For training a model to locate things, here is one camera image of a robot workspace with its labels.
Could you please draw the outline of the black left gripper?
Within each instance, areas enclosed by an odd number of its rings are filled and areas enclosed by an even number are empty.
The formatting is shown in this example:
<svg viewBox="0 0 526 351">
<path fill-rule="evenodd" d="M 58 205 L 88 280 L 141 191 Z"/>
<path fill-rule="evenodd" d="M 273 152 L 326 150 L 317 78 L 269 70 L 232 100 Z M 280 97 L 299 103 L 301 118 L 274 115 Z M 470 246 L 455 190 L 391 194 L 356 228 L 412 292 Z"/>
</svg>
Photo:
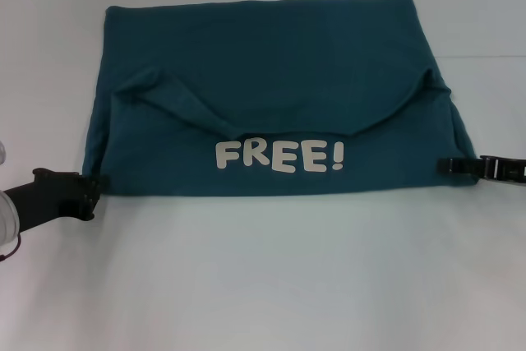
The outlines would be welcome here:
<svg viewBox="0 0 526 351">
<path fill-rule="evenodd" d="M 33 174 L 33 182 L 5 191 L 18 214 L 21 232 L 58 218 L 92 220 L 109 184 L 106 175 L 84 176 L 44 168 L 34 169 Z"/>
</svg>

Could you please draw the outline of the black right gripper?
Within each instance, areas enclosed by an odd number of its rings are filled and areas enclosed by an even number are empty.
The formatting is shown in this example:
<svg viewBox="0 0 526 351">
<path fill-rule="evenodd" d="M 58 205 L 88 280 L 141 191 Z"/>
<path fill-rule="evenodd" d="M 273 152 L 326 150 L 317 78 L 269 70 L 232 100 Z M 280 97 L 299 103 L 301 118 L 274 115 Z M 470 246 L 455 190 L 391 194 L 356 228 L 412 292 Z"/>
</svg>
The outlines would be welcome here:
<svg viewBox="0 0 526 351">
<path fill-rule="evenodd" d="M 481 159 L 445 158 L 436 163 L 440 174 L 482 176 L 493 182 L 525 183 L 525 159 L 482 155 Z"/>
</svg>

